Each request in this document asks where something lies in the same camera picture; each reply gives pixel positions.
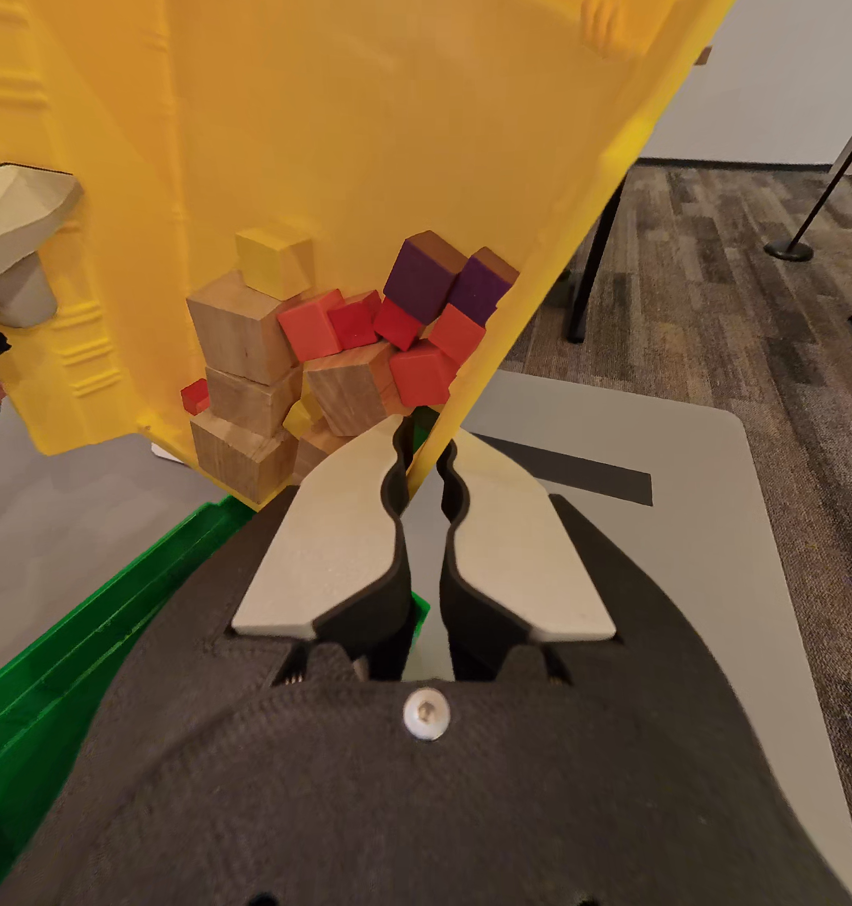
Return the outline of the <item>wooden top desk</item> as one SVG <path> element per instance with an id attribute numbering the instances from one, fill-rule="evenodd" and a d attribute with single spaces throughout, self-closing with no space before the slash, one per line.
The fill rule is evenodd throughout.
<path id="1" fill-rule="evenodd" d="M 590 296 L 598 276 L 601 261 L 613 231 L 627 176 L 624 176 L 601 211 L 598 224 L 593 234 L 585 266 L 571 290 L 569 297 L 568 317 L 565 324 L 564 339 L 569 344 L 582 344 L 585 340 L 587 309 Z"/>

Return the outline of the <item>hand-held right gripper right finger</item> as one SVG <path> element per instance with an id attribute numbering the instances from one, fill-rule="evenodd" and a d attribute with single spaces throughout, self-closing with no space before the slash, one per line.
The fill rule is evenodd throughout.
<path id="1" fill-rule="evenodd" d="M 615 637 L 613 618 L 538 480 L 463 429 L 442 454 L 439 473 L 449 522 L 439 605 L 456 680 L 493 680 L 519 645 Z"/>

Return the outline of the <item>black floor stand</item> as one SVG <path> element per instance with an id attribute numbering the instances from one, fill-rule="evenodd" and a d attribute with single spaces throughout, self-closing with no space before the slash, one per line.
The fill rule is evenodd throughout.
<path id="1" fill-rule="evenodd" d="M 831 171 L 830 181 L 821 192 L 821 195 L 807 214 L 800 227 L 791 237 L 767 243 L 763 248 L 766 254 L 786 263 L 795 264 L 806 263 L 813 259 L 814 249 L 803 241 L 804 235 L 816 220 L 817 216 L 821 213 L 829 198 L 831 198 L 832 194 L 835 191 L 835 188 L 847 175 L 847 172 L 850 169 L 851 165 L 852 144 L 847 153 L 845 153 L 842 157 L 841 163 L 834 166 L 833 170 Z"/>

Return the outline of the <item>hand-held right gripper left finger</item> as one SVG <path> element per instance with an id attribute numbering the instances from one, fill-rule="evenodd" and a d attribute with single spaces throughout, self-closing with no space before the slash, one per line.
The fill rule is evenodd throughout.
<path id="1" fill-rule="evenodd" d="M 413 422 L 389 416 L 303 479 L 231 626 L 242 636 L 330 642 L 372 680 L 400 680 L 416 627 L 400 517 Z"/>

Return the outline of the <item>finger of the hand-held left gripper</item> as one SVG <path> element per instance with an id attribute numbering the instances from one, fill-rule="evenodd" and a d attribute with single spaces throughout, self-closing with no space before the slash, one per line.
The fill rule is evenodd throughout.
<path id="1" fill-rule="evenodd" d="M 0 324 L 31 328 L 56 313 L 57 300 L 39 256 L 83 196 L 76 176 L 0 164 Z"/>

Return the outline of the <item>pile of wooden cubes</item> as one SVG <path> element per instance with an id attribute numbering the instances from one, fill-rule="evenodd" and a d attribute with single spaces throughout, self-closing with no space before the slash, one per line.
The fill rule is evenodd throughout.
<path id="1" fill-rule="evenodd" d="M 261 504 L 386 418 L 449 400 L 519 272 L 427 230 L 403 240 L 383 289 L 313 291 L 312 242 L 249 229 L 239 268 L 186 304 L 205 378 L 182 391 L 199 468 Z"/>

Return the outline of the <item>yellow plastic box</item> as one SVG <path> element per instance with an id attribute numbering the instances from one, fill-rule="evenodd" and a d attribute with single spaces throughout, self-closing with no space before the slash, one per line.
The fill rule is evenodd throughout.
<path id="1" fill-rule="evenodd" d="M 0 164 L 83 198 L 57 314 L 0 377 L 46 456 L 140 433 L 196 467 L 188 292 L 293 227 L 374 289 L 430 229 L 520 272 L 413 459 L 415 494 L 636 162 L 731 2 L 0 2 Z"/>

